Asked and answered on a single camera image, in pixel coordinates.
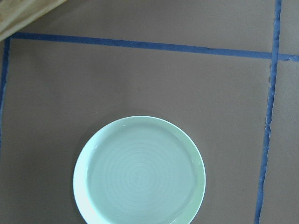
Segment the pale green ceramic plate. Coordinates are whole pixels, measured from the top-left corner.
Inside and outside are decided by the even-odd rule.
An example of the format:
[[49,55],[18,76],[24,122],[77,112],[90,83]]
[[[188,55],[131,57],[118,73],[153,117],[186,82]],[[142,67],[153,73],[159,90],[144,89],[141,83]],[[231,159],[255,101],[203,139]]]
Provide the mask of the pale green ceramic plate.
[[73,174],[74,199],[88,224],[189,224],[205,188],[193,140],[150,116],[102,127],[83,146]]

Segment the wooden dish rack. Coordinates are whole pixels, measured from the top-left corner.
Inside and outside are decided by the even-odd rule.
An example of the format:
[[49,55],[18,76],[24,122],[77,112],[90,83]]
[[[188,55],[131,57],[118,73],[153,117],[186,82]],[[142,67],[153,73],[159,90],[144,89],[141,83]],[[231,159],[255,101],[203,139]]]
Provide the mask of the wooden dish rack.
[[65,0],[2,0],[0,40],[3,41],[63,3]]

